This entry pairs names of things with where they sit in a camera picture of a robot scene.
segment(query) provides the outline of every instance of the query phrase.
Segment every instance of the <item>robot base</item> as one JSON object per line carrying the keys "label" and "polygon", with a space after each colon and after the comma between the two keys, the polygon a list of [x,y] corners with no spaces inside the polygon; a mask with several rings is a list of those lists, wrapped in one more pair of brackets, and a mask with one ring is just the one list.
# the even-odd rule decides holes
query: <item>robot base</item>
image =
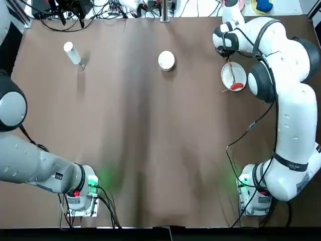
{"label": "robot base", "polygon": [[[239,187],[241,183],[236,179],[236,189],[239,200],[239,210],[240,213],[243,211],[249,200],[251,199],[255,188],[253,187]],[[265,216],[270,209],[272,197],[265,197],[259,192],[256,192],[251,203],[247,206],[245,212],[242,216]]]}
{"label": "robot base", "polygon": [[97,217],[99,189],[92,185],[99,185],[98,177],[94,170],[87,165],[83,166],[85,171],[85,184],[78,197],[68,197],[71,216],[75,217]]}
{"label": "robot base", "polygon": [[99,199],[92,198],[90,206],[87,210],[77,211],[74,209],[70,209],[70,213],[71,213],[72,217],[97,217],[98,216],[98,208],[99,208]]}

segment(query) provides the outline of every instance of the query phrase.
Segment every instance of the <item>blue object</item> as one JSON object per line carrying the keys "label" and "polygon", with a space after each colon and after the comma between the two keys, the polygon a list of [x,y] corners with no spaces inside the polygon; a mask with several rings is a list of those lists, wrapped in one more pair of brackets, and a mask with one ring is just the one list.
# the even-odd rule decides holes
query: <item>blue object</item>
{"label": "blue object", "polygon": [[258,9],[259,11],[268,13],[273,8],[273,4],[270,3],[269,0],[256,0],[256,1],[257,1],[256,9]]}

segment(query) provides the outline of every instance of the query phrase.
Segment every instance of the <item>white cylinder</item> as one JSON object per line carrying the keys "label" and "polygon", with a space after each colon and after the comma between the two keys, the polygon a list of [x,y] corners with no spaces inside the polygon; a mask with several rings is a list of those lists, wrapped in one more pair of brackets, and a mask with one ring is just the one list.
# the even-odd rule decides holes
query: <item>white cylinder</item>
{"label": "white cylinder", "polygon": [[170,51],[163,51],[158,57],[158,64],[163,71],[170,71],[175,64],[175,57]]}
{"label": "white cylinder", "polygon": [[67,42],[64,45],[64,50],[73,62],[73,64],[79,64],[81,61],[81,58],[78,54],[77,49],[74,47],[74,45],[71,42]]}

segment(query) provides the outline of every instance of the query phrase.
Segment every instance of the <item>cable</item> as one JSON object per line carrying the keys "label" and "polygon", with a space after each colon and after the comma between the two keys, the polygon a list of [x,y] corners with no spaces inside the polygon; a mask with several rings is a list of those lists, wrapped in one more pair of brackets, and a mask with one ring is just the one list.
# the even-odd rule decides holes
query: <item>cable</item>
{"label": "cable", "polygon": [[[58,194],[58,198],[59,198],[60,204],[62,204],[63,201],[64,201],[64,199],[63,199],[63,201],[61,201],[61,197],[60,197],[59,194]],[[65,220],[66,220],[67,224],[69,225],[69,228],[72,228],[72,225],[71,225],[71,222],[70,222],[70,216],[69,216],[69,221],[68,221],[67,215],[64,213],[64,210],[63,210],[63,204],[62,204],[61,207],[62,207],[61,213],[64,214]],[[66,229],[62,229],[62,228],[61,228],[61,218],[60,218],[59,228],[60,228],[61,230],[66,230]]]}
{"label": "cable", "polygon": [[219,7],[219,9],[217,10],[216,17],[219,15],[219,12],[220,12],[222,6],[223,6],[223,4],[221,4],[220,7]]}
{"label": "cable", "polygon": [[[239,30],[239,31],[244,35],[244,37],[247,39],[247,41],[254,47],[253,42],[246,36],[246,34],[245,34],[241,29],[235,28],[235,30]],[[268,72],[269,72],[269,75],[270,75],[271,80],[272,80],[272,86],[273,86],[273,89],[274,89],[274,94],[275,94],[275,96],[274,96],[274,98],[273,98],[272,104],[271,104],[271,106],[269,107],[269,109],[268,109],[259,119],[257,119],[255,122],[253,122],[253,123],[249,126],[249,128],[246,130],[246,132],[245,132],[239,139],[237,139],[236,141],[232,142],[230,145],[228,145],[228,146],[226,147],[226,154],[227,154],[227,156],[228,156],[228,158],[229,158],[229,161],[230,161],[230,164],[231,164],[231,166],[232,166],[233,172],[234,172],[236,178],[238,179],[238,181],[240,181],[240,180],[239,180],[238,175],[237,175],[237,173],[236,173],[236,171],[235,171],[235,169],[234,169],[234,166],[233,166],[232,161],[231,161],[231,159],[230,159],[230,157],[229,157],[229,154],[228,154],[227,149],[228,149],[231,145],[233,145],[233,144],[237,143],[239,140],[241,140],[251,129],[253,129],[253,128],[256,126],[256,124],[257,124],[261,119],[263,119],[263,118],[266,116],[266,114],[271,110],[274,102],[276,102],[276,127],[275,127],[275,141],[274,141],[274,147],[273,147],[273,151],[274,151],[274,152],[275,152],[276,143],[277,143],[277,132],[278,132],[278,129],[277,129],[277,124],[278,124],[278,98],[277,98],[277,93],[276,93],[275,78],[274,78],[272,69],[270,68],[269,64],[267,63],[267,61],[265,60],[265,58],[264,58],[264,56],[263,56],[263,53],[262,53],[259,49],[257,49],[257,52],[258,52],[258,54],[259,54],[259,56],[260,56],[260,58],[261,58],[261,61],[264,63],[264,65],[266,66],[266,68],[267,68],[267,70],[268,70]],[[269,168],[270,168],[270,166],[271,166],[271,164],[272,164],[272,161],[273,161],[273,156],[271,157],[267,168],[265,169],[263,175],[261,176],[260,181],[259,181],[255,186],[247,185],[247,184],[245,184],[245,183],[243,183],[243,182],[240,181],[240,183],[241,183],[242,185],[244,185],[244,186],[248,186],[248,187],[253,187],[253,188],[255,188],[255,191],[254,191],[252,197],[250,198],[250,200],[249,200],[249,201],[247,202],[247,204],[245,205],[245,207],[244,207],[244,209],[242,210],[242,212],[239,214],[239,217],[237,218],[237,220],[233,223],[233,225],[232,225],[231,227],[234,227],[235,224],[241,219],[241,217],[242,217],[243,213],[245,212],[246,208],[248,207],[248,205],[249,205],[249,204],[251,203],[251,201],[253,200],[253,198],[254,198],[257,190],[260,188],[260,184],[261,184],[262,180],[264,179],[265,174],[267,173],[267,171],[269,170]],[[289,223],[291,222],[291,219],[292,219],[292,213],[291,213],[291,207],[289,206],[289,220],[288,220],[287,226],[289,226]]]}
{"label": "cable", "polygon": [[188,4],[189,1],[190,1],[190,0],[187,0],[187,2],[185,3],[185,6],[184,6],[184,8],[183,8],[183,11],[182,11],[180,17],[183,15],[183,12],[184,12],[184,10],[185,10],[185,8],[186,8],[186,5]]}
{"label": "cable", "polygon": [[254,198],[255,193],[257,192],[257,189],[259,188],[259,186],[260,186],[260,184],[261,184],[261,182],[262,182],[262,180],[263,180],[263,178],[264,178],[265,174],[266,174],[266,173],[267,173],[267,171],[269,170],[269,167],[271,166],[271,164],[272,164],[272,158],[271,158],[271,160],[270,160],[270,162],[269,162],[269,165],[267,166],[267,168],[266,168],[265,172],[263,173],[263,175],[262,175],[262,177],[261,177],[261,179],[260,179],[260,181],[259,181],[259,183],[258,183],[257,187],[255,188],[255,191],[254,191],[254,193],[253,193],[252,197],[251,197],[251,198],[250,198],[250,200],[247,202],[247,204],[245,205],[245,207],[244,207],[244,209],[242,210],[241,214],[239,215],[239,217],[237,218],[237,220],[235,221],[235,223],[233,223],[233,225],[232,225],[231,227],[234,227],[234,226],[235,226],[235,224],[237,224],[237,222],[241,219],[241,217],[242,217],[243,213],[245,212],[245,210],[246,210],[247,206],[251,203],[252,199]]}
{"label": "cable", "polygon": [[231,167],[232,167],[232,169],[233,169],[234,175],[235,175],[235,177],[237,178],[237,180],[238,180],[243,186],[254,187],[254,188],[255,188],[255,186],[248,185],[248,184],[242,182],[242,181],[239,179],[239,175],[236,173],[235,168],[234,168],[234,165],[232,164],[232,160],[231,160],[230,155],[229,155],[229,153],[228,153],[228,149],[229,149],[232,145],[234,145],[235,143],[239,142],[243,137],[245,137],[246,134],[248,134],[249,131],[252,130],[252,129],[256,126],[256,124],[267,115],[267,113],[271,110],[273,104],[274,104],[274,101],[272,102],[272,104],[270,105],[270,107],[265,111],[265,113],[264,113],[262,116],[260,116],[256,121],[254,121],[252,124],[250,124],[250,126],[248,127],[248,129],[246,130],[246,132],[245,132],[243,135],[241,135],[241,137],[239,137],[237,140],[233,141],[232,143],[228,144],[227,147],[225,148],[225,152],[226,152],[226,155],[227,155],[227,157],[228,157],[228,159],[229,159],[229,161],[230,161],[230,164],[231,164]]}
{"label": "cable", "polygon": [[275,197],[272,197],[271,200],[271,205],[269,208],[269,212],[267,213],[267,215],[259,222],[259,227],[265,227],[266,224],[270,221],[270,218],[275,210],[275,207],[278,203],[278,200]]}
{"label": "cable", "polygon": [[171,226],[169,226],[169,230],[170,230],[170,237],[171,237],[171,241],[173,241],[173,238],[172,238],[172,231],[171,231]]}
{"label": "cable", "polygon": [[157,17],[160,17],[159,14],[157,14],[157,13],[154,12],[154,9],[158,9],[158,7],[155,7],[155,8],[153,8],[153,9],[151,9],[151,10],[153,11],[154,14],[156,14]]}
{"label": "cable", "polygon": [[95,18],[98,18],[98,16],[102,14],[104,7],[103,7],[96,15],[94,15],[94,16],[91,17],[92,20],[89,22],[89,24],[87,24],[84,28],[81,28],[81,29],[69,30],[69,29],[71,29],[71,28],[75,25],[75,23],[74,23],[73,26],[71,26],[71,27],[69,27],[69,28],[67,28],[67,29],[64,29],[64,30],[55,29],[55,28],[52,28],[52,27],[48,26],[43,20],[41,20],[41,19],[40,19],[40,20],[41,20],[41,23],[42,23],[43,25],[45,25],[48,29],[50,29],[50,30],[52,30],[52,31],[55,31],[55,32],[65,32],[65,33],[78,32],[78,31],[82,31],[82,30],[88,28],[88,27],[92,24],[92,22],[94,21],[94,19],[95,19]]}
{"label": "cable", "polygon": [[292,222],[292,208],[291,208],[291,203],[290,201],[289,202],[286,202],[287,203],[287,206],[288,206],[288,209],[289,209],[289,216],[287,218],[287,222],[286,222],[286,225],[285,227],[290,227],[290,224]]}
{"label": "cable", "polygon": [[211,12],[211,14],[210,15],[208,15],[207,17],[210,17],[215,11],[216,11],[216,9],[219,7],[219,5],[221,5],[222,6],[222,3],[221,3],[221,1],[219,1],[219,0],[215,0],[216,2],[217,2],[217,5],[216,5],[216,8],[214,9],[214,11],[212,11]]}
{"label": "cable", "polygon": [[45,151],[45,152],[49,152],[49,150],[48,150],[45,146],[43,146],[43,145],[41,145],[41,144],[37,144],[36,142],[34,142],[34,141],[30,138],[30,136],[28,135],[28,133],[27,133],[27,131],[26,131],[26,129],[25,129],[25,127],[24,127],[23,125],[19,126],[19,129],[20,129],[21,132],[28,138],[28,140],[30,141],[31,144],[34,144],[35,146],[37,146],[38,148],[40,148],[41,150],[43,150],[43,151]]}
{"label": "cable", "polygon": [[67,204],[67,214],[69,214],[69,223],[71,223],[71,213],[70,213],[70,208],[69,208],[69,203],[68,203],[68,200],[67,200],[67,196],[66,196],[65,193],[64,193],[64,198],[65,198],[66,204]]}
{"label": "cable", "polygon": [[112,222],[114,221],[115,224],[116,224],[116,226],[117,226],[118,228],[122,228],[122,227],[120,226],[118,220],[116,219],[113,211],[111,210],[109,203],[107,203],[106,200],[105,200],[103,197],[101,197],[101,196],[98,196],[97,198],[100,199],[100,200],[106,205],[106,207],[108,208],[108,210],[109,210],[109,212],[110,212],[110,215],[111,215],[111,221],[112,221]]}
{"label": "cable", "polygon": [[148,13],[148,12],[151,12],[151,14],[153,15],[153,17],[155,18],[155,13],[154,13],[152,10],[146,10],[146,11],[145,11],[145,14],[144,14],[145,18],[147,18],[147,17],[146,17],[146,13]]}
{"label": "cable", "polygon": [[58,13],[51,14],[51,13],[46,13],[46,12],[40,11],[39,9],[36,9],[36,8],[35,8],[35,7],[33,7],[32,5],[30,5],[30,4],[28,4],[27,2],[25,2],[24,0],[19,0],[19,1],[20,1],[20,2],[22,2],[23,4],[27,5],[27,6],[31,7],[33,10],[36,10],[36,11],[38,11],[38,12],[42,13],[42,14],[47,14],[47,15],[58,15]]}
{"label": "cable", "polygon": [[36,11],[42,13],[42,14],[58,15],[58,13],[56,13],[56,14],[51,14],[51,13],[46,13],[46,12],[40,11],[39,9],[36,9],[35,7],[31,6],[30,4],[28,4],[27,2],[25,2],[25,1],[23,1],[23,0],[19,0],[19,1],[22,2],[23,4],[27,5],[27,6],[31,7],[33,10],[36,10]]}
{"label": "cable", "polygon": [[115,228],[115,225],[117,225],[119,227],[120,224],[119,224],[118,217],[116,214],[116,204],[115,204],[114,197],[110,193],[110,196],[112,198],[112,201],[111,201],[103,187],[101,187],[101,186],[95,186],[95,187],[101,189],[104,192],[106,199],[107,199],[107,203],[109,204],[109,207],[111,207],[111,210],[109,209],[109,212],[110,212],[110,218],[111,218],[111,223],[113,225],[113,228]]}

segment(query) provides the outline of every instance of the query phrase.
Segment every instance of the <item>metal pole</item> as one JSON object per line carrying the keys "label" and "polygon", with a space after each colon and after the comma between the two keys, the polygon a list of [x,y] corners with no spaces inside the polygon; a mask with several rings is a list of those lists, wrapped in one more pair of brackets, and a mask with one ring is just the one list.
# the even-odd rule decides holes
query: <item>metal pole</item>
{"label": "metal pole", "polygon": [[161,22],[169,22],[170,21],[170,17],[168,15],[168,0],[162,0],[162,16],[160,18]]}
{"label": "metal pole", "polygon": [[19,3],[16,0],[7,0],[7,3],[24,22],[25,28],[30,28],[31,20],[29,16],[25,13],[25,10],[19,5]]}
{"label": "metal pole", "polygon": [[318,0],[314,4],[313,8],[308,12],[307,18],[311,20],[320,9],[321,9],[321,1]]}

